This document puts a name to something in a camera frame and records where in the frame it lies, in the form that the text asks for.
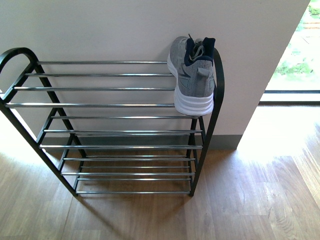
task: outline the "metal shoe rack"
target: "metal shoe rack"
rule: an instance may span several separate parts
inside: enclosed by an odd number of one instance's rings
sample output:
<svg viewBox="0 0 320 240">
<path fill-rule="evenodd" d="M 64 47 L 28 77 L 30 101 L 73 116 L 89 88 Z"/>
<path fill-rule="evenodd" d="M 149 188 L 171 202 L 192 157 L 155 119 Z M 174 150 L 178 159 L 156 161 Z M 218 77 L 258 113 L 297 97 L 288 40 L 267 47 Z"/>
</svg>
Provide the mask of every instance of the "metal shoe rack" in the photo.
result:
<svg viewBox="0 0 320 240">
<path fill-rule="evenodd" d="M 163 109 L 174 110 L 173 103 L 67 103 L 58 98 L 61 92 L 91 92 L 103 91 L 104 94 L 117 92 L 119 95 L 128 91 L 133 93 L 140 91 L 174 91 L 174 87 L 108 87 L 110 78 L 156 78 L 156 82 L 162 77 L 170 78 L 175 84 L 176 79 L 171 73 L 47 73 L 43 66 L 68 65 L 165 65 L 165 61 L 39 61 L 36 55 L 28 48 L 13 48 L 4 52 L 0 56 L 0 73 L 6 63 L 15 56 L 26 56 L 29 64 L 19 75 L 18 79 L 8 88 L 0 98 L 0 110 L 36 151 L 40 158 L 58 177 L 63 185 L 74 195 L 84 194 L 189 194 L 193 196 L 200 177 L 202 167 L 206 158 L 209 144 L 216 126 L 217 118 L 222 106 L 225 82 L 222 61 L 216 49 L 214 49 L 215 67 L 215 88 L 214 88 L 214 108 L 206 129 L 202 116 L 186 116 L 176 112 L 175 114 L 163 114 Z M 105 80 L 105 87 L 59 87 L 52 84 L 52 78 L 68 81 L 69 78 L 90 78 L 94 82 L 97 77 Z M 28 81 L 38 78 L 41 86 L 26 86 Z M 50 103 L 31 103 L 14 101 L 16 95 L 45 92 Z M 41 130 L 35 139 L 29 133 L 25 125 L 16 117 L 13 109 L 28 108 L 44 110 L 50 109 L 50 113 L 43 123 Z M 70 109 L 77 108 L 83 114 L 70 114 Z M 88 110 L 104 109 L 110 114 L 90 115 Z M 153 109 L 155 114 L 149 115 L 112 115 L 114 109 Z M 154 130 L 79 130 L 75 128 L 73 121 L 90 121 L 95 125 L 95 121 L 189 121 L 189 129 L 162 130 L 162 127 L 151 123 Z M 51 129 L 53 121 L 61 121 L 66 129 Z M 67 136 L 65 144 L 47 144 L 48 134 L 64 134 Z M 147 137 L 145 144 L 141 144 L 139 138 Z M 158 137 L 184 136 L 186 143 L 177 144 L 165 141 L 159 144 Z M 117 141 L 106 140 L 99 144 L 82 144 L 83 137 L 108 139 L 133 139 L 137 144 L 121 144 Z M 60 154 L 59 158 L 52 161 L 48 154 L 54 150 Z"/>
</svg>

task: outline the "metal bar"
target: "metal bar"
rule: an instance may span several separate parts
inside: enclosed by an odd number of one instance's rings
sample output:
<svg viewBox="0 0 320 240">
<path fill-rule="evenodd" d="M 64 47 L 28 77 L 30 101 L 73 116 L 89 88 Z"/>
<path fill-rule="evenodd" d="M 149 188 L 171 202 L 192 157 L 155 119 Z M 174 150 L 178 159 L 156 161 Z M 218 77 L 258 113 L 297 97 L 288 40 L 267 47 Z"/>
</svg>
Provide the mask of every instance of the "metal bar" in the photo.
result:
<svg viewBox="0 0 320 240">
<path fill-rule="evenodd" d="M 265 94 L 320 94 L 319 90 L 265 90 Z"/>
<path fill-rule="evenodd" d="M 65 157 L 65 161 L 85 161 L 85 162 L 134 162 L 134 161 L 173 161 L 173 162 L 184 162 L 194 161 L 195 158 L 76 158 L 76 157 Z"/>
<path fill-rule="evenodd" d="M 44 163 L 49 167 L 49 169 L 54 173 L 54 175 L 62 182 L 62 184 L 69 190 L 73 196 L 77 196 L 75 190 L 68 183 L 68 181 L 61 176 L 59 170 L 52 163 L 50 158 L 45 154 L 45 152 L 39 148 L 38 143 L 33 139 L 33 137 L 28 133 L 25 127 L 19 122 L 16 116 L 11 112 L 10 109 L 6 108 L 4 101 L 0 98 L 0 110 L 6 116 L 6 118 L 13 124 L 13 126 L 19 131 L 19 133 L 24 137 L 28 144 L 33 148 L 33 150 L 38 154 L 38 156 L 44 161 Z"/>
<path fill-rule="evenodd" d="M 166 61 L 38 61 L 38 65 L 167 64 Z"/>
<path fill-rule="evenodd" d="M 191 131 L 194 131 L 196 129 L 196 126 L 197 126 L 197 119 L 192 119 L 191 121 L 191 127 L 190 127 L 190 130 Z M 191 141 L 191 138 L 194 137 L 194 134 L 192 135 L 192 133 L 190 134 L 189 136 L 189 140 L 188 140 L 188 145 L 191 145 L 192 144 L 192 141 Z M 188 149 L 186 151 L 186 157 L 187 158 L 190 158 L 190 155 L 191 155 L 191 149 Z"/>
<path fill-rule="evenodd" d="M 76 194 L 190 194 L 190 191 L 76 191 Z"/>
<path fill-rule="evenodd" d="M 192 172 L 62 172 L 63 176 L 189 176 Z"/>
<path fill-rule="evenodd" d="M 84 161 L 81 161 L 79 163 L 78 173 L 80 173 L 82 171 L 82 167 L 83 167 L 84 163 L 85 163 Z M 78 180 L 78 177 L 76 177 L 74 180 L 74 183 L 73 183 L 73 189 L 75 189 L 76 191 L 77 191 L 78 183 L 79 183 L 79 180 Z"/>
<path fill-rule="evenodd" d="M 44 130 L 48 134 L 76 134 L 78 136 L 176 136 L 201 133 L 201 130 Z"/>
<path fill-rule="evenodd" d="M 6 103 L 7 108 L 174 108 L 173 103 L 159 104 L 82 104 L 82 103 Z"/>
<path fill-rule="evenodd" d="M 46 130 L 50 127 L 53 119 L 51 118 L 52 116 L 54 116 L 56 113 L 57 113 L 57 109 L 56 108 L 53 108 L 51 110 L 51 112 L 49 113 L 49 116 L 47 117 L 47 119 L 45 120 L 44 122 L 44 125 L 42 126 L 39 134 L 38 134 L 38 137 L 36 138 L 36 142 L 38 144 L 41 144 L 42 141 L 44 140 L 45 136 L 46 136 Z"/>
<path fill-rule="evenodd" d="M 78 181 L 189 181 L 190 178 L 78 178 Z"/>
<path fill-rule="evenodd" d="M 174 87 L 23 87 L 16 91 L 56 92 L 56 91 L 174 91 Z"/>
<path fill-rule="evenodd" d="M 197 119 L 198 116 L 52 116 L 53 119 Z"/>
<path fill-rule="evenodd" d="M 186 155 L 87 155 L 87 158 L 185 158 Z"/>
<path fill-rule="evenodd" d="M 68 142 L 66 143 L 67 145 L 71 145 L 73 140 L 74 140 L 74 137 L 75 135 L 74 134 L 71 134 L 69 139 L 68 139 Z M 65 158 L 68 156 L 68 153 L 69 153 L 69 149 L 65 149 L 61 155 L 61 158 L 60 158 L 60 162 L 59 162 L 59 166 L 58 166 L 58 170 L 61 172 L 62 168 L 64 167 L 64 164 L 65 164 Z"/>
<path fill-rule="evenodd" d="M 197 145 L 40 145 L 41 149 L 167 150 L 202 149 Z"/>
<path fill-rule="evenodd" d="M 114 77 L 172 77 L 172 73 L 27 73 L 27 77 L 37 78 L 114 78 Z"/>
<path fill-rule="evenodd" d="M 197 165 L 196 174 L 193 179 L 193 184 L 190 191 L 190 196 L 193 196 L 195 194 L 195 190 L 197 187 L 197 183 L 199 181 L 200 173 L 202 170 L 202 167 L 204 165 L 204 161 L 208 152 L 209 144 L 212 138 L 212 135 L 215 130 L 215 126 L 218 120 L 219 112 L 224 100 L 224 94 L 225 94 L 225 76 L 224 76 L 224 69 L 222 65 L 222 61 L 219 55 L 219 52 L 217 49 L 213 50 L 213 60 L 214 60 L 214 66 L 215 66 L 215 75 L 216 75 L 216 86 L 214 89 L 213 94 L 213 111 L 210 117 L 209 126 L 206 132 L 203 149 L 201 151 L 201 155 L 199 158 L 199 163 Z"/>
<path fill-rule="evenodd" d="M 187 169 L 188 166 L 82 166 L 83 169 Z"/>
<path fill-rule="evenodd" d="M 36 62 L 39 61 L 35 54 L 33 54 L 33 59 Z M 35 69 L 35 72 L 37 74 L 44 74 L 45 73 L 45 71 L 44 71 L 44 69 L 42 68 L 41 65 L 37 65 L 34 69 Z M 47 77 L 40 77 L 39 79 L 40 79 L 40 81 L 41 81 L 41 83 L 42 83 L 42 85 L 44 87 L 46 87 L 46 88 L 51 88 L 52 87 L 52 85 L 51 85 L 51 83 L 50 83 L 50 81 L 49 81 L 49 79 Z M 55 92 L 48 91 L 47 94 L 48 94 L 49 98 L 51 99 L 51 101 L 53 102 L 53 104 L 57 104 L 57 105 L 61 104 L 59 99 L 58 99 L 58 97 L 57 97 L 57 94 Z M 66 116 L 67 115 L 62 106 L 60 106 L 57 111 L 58 111 L 60 116 Z M 68 129 L 68 130 L 73 130 L 74 129 L 72 124 L 71 124 L 71 122 L 69 121 L 69 119 L 63 119 L 62 121 L 63 121 L 66 129 Z M 74 141 L 75 144 L 81 145 L 81 142 L 80 142 L 80 140 L 79 140 L 79 138 L 77 136 L 74 136 L 73 141 Z M 78 150 L 79 150 L 81 156 L 83 158 L 85 158 L 86 155 L 87 155 L 86 152 L 81 148 L 79 148 Z"/>
<path fill-rule="evenodd" d="M 197 121 L 198 119 L 192 119 L 191 121 L 191 127 L 190 129 L 193 131 L 196 129 L 197 127 Z M 189 139 L 188 139 L 188 145 L 196 145 L 195 142 L 193 142 L 193 139 L 195 138 L 195 134 L 194 133 L 191 133 L 189 135 Z M 190 158 L 190 155 L 191 155 L 191 149 L 188 149 L 186 151 L 186 158 Z M 188 161 L 188 168 L 189 168 L 189 173 L 192 173 L 192 165 L 191 165 L 191 161 Z M 192 183 L 193 183 L 193 179 L 192 179 L 192 176 L 190 176 L 190 188 L 192 186 Z"/>
<path fill-rule="evenodd" d="M 199 117 L 199 125 L 200 125 L 200 129 L 202 130 L 201 132 L 202 144 L 204 144 L 206 139 L 206 127 L 204 123 L 204 118 L 202 116 Z"/>
<path fill-rule="evenodd" d="M 25 55 L 32 64 L 36 64 L 38 61 L 36 55 L 28 48 L 12 48 L 2 55 L 0 55 L 0 72 L 4 68 L 5 64 L 17 55 Z M 33 150 L 38 154 L 38 156 L 44 161 L 44 163 L 50 168 L 50 170 L 54 173 L 54 175 L 62 182 L 62 184 L 68 189 L 68 191 L 73 195 L 77 196 L 76 191 L 72 188 L 72 186 L 68 183 L 68 181 L 61 176 L 60 172 L 56 168 L 56 166 L 52 163 L 50 158 L 45 154 L 45 152 L 39 148 L 37 142 L 33 139 L 33 137 L 28 133 L 25 127 L 20 123 L 20 121 L 16 118 L 16 116 L 12 113 L 12 111 L 5 106 L 4 100 L 0 97 L 0 111 L 6 116 L 6 118 L 13 124 L 13 126 L 19 131 L 19 133 L 24 137 L 24 139 L 28 142 L 28 144 L 33 148 Z"/>
<path fill-rule="evenodd" d="M 17 78 L 17 80 L 8 88 L 8 90 L 5 92 L 4 96 L 3 96 L 3 100 L 8 103 L 10 102 L 14 96 L 17 93 L 17 90 L 15 90 L 15 87 L 20 87 L 22 86 L 26 80 L 28 79 L 28 77 L 26 76 L 27 73 L 32 73 L 33 70 L 35 70 L 35 63 L 34 62 L 30 62 L 28 64 L 28 66 L 22 71 L 22 73 L 20 74 L 20 76 Z"/>
</svg>

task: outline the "wooden floor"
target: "wooden floor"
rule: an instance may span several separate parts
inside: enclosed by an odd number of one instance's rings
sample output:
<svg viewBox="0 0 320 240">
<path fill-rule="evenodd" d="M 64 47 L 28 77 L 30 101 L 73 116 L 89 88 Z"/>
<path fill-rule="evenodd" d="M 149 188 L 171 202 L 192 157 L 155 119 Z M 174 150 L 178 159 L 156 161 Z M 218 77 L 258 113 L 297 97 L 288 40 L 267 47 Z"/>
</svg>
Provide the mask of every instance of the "wooden floor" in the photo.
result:
<svg viewBox="0 0 320 240">
<path fill-rule="evenodd" d="M 73 197 L 0 116 L 0 240 L 320 239 L 320 107 L 260 106 L 194 197 Z"/>
</svg>

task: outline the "white wall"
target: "white wall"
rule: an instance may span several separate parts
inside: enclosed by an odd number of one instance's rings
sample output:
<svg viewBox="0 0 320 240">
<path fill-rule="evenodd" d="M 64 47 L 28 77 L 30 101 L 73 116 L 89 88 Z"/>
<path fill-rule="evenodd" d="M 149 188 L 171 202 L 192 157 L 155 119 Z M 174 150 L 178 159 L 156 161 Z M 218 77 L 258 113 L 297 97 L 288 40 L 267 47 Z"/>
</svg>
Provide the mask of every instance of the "white wall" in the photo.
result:
<svg viewBox="0 0 320 240">
<path fill-rule="evenodd" d="M 0 52 L 27 47 L 43 61 L 165 61 L 171 42 L 178 36 L 214 37 L 226 82 L 215 134 L 242 135 L 308 3 L 3 1 Z"/>
</svg>

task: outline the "rack leg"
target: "rack leg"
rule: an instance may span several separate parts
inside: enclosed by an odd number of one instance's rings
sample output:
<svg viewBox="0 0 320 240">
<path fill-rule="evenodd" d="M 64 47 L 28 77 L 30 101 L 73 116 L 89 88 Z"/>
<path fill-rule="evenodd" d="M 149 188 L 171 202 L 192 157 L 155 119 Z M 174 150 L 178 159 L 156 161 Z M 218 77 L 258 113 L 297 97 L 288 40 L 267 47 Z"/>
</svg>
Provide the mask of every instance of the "rack leg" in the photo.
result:
<svg viewBox="0 0 320 240">
<path fill-rule="evenodd" d="M 9 119 L 13 126 L 19 131 L 19 133 L 24 137 L 28 144 L 33 148 L 33 150 L 39 155 L 39 157 L 44 161 L 44 163 L 51 169 L 51 171 L 56 175 L 56 177 L 62 182 L 62 184 L 69 190 L 73 196 L 77 196 L 75 189 L 68 183 L 68 181 L 60 175 L 59 170 L 51 162 L 45 152 L 39 148 L 37 142 L 30 136 L 25 127 L 19 122 L 12 111 L 5 107 L 4 101 L 0 98 L 0 110 Z"/>
</svg>

